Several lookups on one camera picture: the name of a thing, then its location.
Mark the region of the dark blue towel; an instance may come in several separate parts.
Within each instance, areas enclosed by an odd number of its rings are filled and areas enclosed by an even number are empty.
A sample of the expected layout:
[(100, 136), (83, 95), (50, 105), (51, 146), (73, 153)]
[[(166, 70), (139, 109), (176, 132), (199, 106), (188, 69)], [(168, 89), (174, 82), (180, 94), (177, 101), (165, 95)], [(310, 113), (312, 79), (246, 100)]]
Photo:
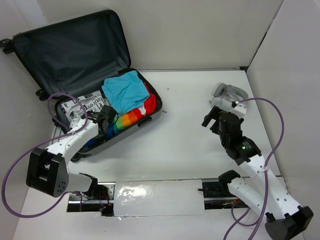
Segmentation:
[(106, 132), (100, 132), (96, 137), (89, 140), (84, 146), (87, 148), (93, 148), (96, 145), (105, 143), (114, 135), (113, 128), (110, 127)]

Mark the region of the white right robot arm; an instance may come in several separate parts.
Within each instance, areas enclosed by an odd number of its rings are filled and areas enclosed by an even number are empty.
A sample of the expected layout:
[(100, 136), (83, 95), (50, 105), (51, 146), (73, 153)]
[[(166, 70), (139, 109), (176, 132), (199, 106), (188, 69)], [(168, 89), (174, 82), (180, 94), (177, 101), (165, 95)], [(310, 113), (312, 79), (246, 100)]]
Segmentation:
[(302, 206), (280, 183), (266, 165), (266, 160), (253, 140), (243, 135), (243, 118), (233, 109), (226, 112), (217, 106), (204, 117), (202, 126), (211, 120), (210, 130), (219, 135), (226, 154), (245, 171), (258, 190), (247, 185), (234, 170), (219, 176), (218, 190), (223, 196), (231, 194), (242, 200), (265, 221), (265, 229), (273, 240), (290, 240), (307, 229), (314, 213)]

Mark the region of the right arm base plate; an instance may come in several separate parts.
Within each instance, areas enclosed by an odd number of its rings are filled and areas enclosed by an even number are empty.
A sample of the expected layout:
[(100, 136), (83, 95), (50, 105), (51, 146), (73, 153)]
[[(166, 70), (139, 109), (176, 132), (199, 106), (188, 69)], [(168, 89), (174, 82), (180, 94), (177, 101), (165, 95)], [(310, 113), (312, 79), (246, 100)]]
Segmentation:
[(236, 196), (223, 191), (218, 181), (203, 181), (202, 188), (198, 191), (203, 193), (205, 210), (231, 209), (233, 206), (248, 207)]

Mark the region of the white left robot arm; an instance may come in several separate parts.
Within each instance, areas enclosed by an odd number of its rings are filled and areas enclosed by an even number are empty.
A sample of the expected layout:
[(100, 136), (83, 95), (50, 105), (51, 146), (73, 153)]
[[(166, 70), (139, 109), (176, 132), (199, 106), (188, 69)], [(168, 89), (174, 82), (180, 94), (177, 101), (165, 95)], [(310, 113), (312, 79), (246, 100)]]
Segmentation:
[(80, 192), (86, 199), (97, 197), (104, 187), (86, 173), (69, 173), (68, 163), (89, 140), (104, 140), (117, 112), (103, 106), (100, 112), (88, 111), (71, 122), (65, 137), (45, 149), (35, 148), (29, 157), (26, 185), (54, 198), (66, 192)]

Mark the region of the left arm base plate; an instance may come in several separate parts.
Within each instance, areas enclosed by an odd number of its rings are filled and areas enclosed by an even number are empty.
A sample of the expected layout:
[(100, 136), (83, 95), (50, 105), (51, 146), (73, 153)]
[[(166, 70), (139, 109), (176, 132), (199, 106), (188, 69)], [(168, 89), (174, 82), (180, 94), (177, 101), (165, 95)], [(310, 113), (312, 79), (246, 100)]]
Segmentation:
[(88, 195), (84, 192), (70, 193), (67, 213), (97, 213), (105, 217), (114, 216), (115, 182), (99, 182), (98, 192)]

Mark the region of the light blue shirt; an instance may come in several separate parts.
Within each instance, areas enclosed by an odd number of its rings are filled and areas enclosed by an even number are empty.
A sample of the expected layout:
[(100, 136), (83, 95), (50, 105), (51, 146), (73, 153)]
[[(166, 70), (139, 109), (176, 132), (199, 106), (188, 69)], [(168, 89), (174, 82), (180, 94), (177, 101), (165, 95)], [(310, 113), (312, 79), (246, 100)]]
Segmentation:
[(140, 108), (150, 97), (135, 70), (120, 76), (106, 78), (101, 87), (109, 105), (120, 115)]

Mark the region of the rainbow cartoon white shirt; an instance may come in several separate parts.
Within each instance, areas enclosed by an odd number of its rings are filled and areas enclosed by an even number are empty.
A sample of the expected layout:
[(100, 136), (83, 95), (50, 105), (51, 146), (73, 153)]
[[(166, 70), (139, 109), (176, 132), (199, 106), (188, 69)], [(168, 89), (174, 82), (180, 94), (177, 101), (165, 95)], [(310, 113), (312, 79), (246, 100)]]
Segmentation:
[(115, 121), (113, 125), (114, 134), (119, 134), (155, 111), (157, 106), (156, 96), (151, 93), (148, 85), (145, 82), (143, 84), (149, 93), (149, 98), (143, 102), (142, 107), (135, 108), (123, 114)]

